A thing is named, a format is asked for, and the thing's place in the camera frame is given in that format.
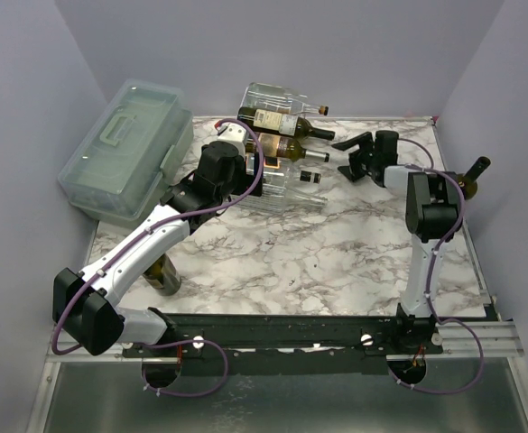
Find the clear square liquor bottle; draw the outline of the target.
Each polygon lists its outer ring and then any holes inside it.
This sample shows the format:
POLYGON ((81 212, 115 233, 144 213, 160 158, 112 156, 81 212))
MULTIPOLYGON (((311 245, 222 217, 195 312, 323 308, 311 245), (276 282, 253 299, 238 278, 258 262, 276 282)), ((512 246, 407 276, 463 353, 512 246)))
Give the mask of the clear square liquor bottle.
POLYGON ((321 174, 316 171, 301 170, 292 161, 265 157, 262 184, 266 187, 286 188, 298 182, 319 184, 321 174))

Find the green bottle brown label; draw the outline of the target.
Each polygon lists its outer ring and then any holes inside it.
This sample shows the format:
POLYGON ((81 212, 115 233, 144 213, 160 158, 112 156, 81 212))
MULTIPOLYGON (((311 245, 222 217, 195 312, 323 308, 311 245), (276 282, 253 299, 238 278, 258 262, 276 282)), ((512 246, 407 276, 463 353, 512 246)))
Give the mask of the green bottle brown label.
POLYGON ((259 133, 258 140, 265 157, 281 158, 290 161, 311 160, 328 162, 328 152, 313 151, 304 148, 297 140, 274 134, 259 133))

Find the green bottle white label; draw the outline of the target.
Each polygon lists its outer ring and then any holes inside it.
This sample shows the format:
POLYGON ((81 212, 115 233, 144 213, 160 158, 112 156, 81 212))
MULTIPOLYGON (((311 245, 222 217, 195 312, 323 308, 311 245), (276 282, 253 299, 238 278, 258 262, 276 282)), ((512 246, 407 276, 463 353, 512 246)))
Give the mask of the green bottle white label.
POLYGON ((282 114, 262 108, 240 107, 237 120, 250 126, 254 131, 277 134, 294 139, 318 138, 332 141, 336 133, 313 126, 308 120, 297 115, 282 114))

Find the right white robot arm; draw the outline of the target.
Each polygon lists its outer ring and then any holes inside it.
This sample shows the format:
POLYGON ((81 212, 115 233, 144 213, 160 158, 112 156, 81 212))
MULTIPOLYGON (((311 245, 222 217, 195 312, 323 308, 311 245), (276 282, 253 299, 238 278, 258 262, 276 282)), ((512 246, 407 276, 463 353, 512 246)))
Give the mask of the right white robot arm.
POLYGON ((440 323, 434 307, 440 269, 448 243, 464 219, 465 198, 456 175, 437 170, 424 145, 394 131, 362 133, 332 147, 348 152, 348 164, 338 168, 346 179, 369 178, 405 199, 404 221, 411 235, 412 258, 400 307, 408 317, 432 317, 440 323), (422 150, 429 166, 399 163, 399 142, 422 150))

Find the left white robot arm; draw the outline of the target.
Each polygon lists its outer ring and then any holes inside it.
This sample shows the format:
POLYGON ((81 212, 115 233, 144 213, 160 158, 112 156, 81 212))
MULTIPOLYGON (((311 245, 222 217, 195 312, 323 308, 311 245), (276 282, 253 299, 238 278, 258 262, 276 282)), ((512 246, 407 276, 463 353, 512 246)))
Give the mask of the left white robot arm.
POLYGON ((206 145, 197 169, 171 187, 121 244, 80 272, 65 268, 57 274, 52 352, 65 355, 58 343, 66 332, 91 355, 116 343, 143 344, 153 355, 167 355, 175 335, 166 319, 149 309, 120 309, 120 300, 164 253, 252 193, 261 174, 256 168, 247 175, 244 143, 227 138, 206 145))

